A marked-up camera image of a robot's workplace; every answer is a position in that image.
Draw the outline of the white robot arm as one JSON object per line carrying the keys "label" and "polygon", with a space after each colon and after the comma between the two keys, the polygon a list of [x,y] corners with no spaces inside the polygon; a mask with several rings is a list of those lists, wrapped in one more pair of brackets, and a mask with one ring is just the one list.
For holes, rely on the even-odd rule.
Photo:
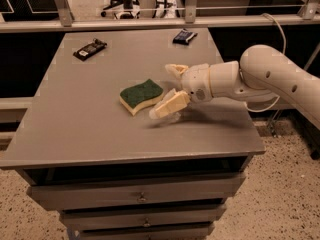
{"label": "white robot arm", "polygon": [[152,119],[178,112],[191,102],[219,97],[247,103],[280,97],[320,128],[320,78],[270,46],[251,46],[239,61],[191,67],[168,64],[165,69],[179,81],[181,89],[169,91],[151,109]]}

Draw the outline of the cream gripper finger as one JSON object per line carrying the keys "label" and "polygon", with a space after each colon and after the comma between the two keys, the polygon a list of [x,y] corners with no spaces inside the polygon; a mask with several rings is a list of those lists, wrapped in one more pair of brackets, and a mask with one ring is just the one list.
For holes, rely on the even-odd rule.
{"label": "cream gripper finger", "polygon": [[166,64],[166,72],[173,76],[178,82],[181,82],[183,74],[189,69],[187,65],[181,64]]}
{"label": "cream gripper finger", "polygon": [[170,90],[149,112],[151,119],[160,119],[188,106],[190,97],[186,91]]}

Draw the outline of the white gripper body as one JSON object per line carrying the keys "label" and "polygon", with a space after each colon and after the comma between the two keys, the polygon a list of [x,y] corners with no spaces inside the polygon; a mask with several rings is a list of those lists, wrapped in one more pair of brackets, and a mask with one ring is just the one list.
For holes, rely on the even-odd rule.
{"label": "white gripper body", "polygon": [[212,99],[207,63],[188,68],[182,74],[181,84],[182,89],[189,94],[194,103],[208,102]]}

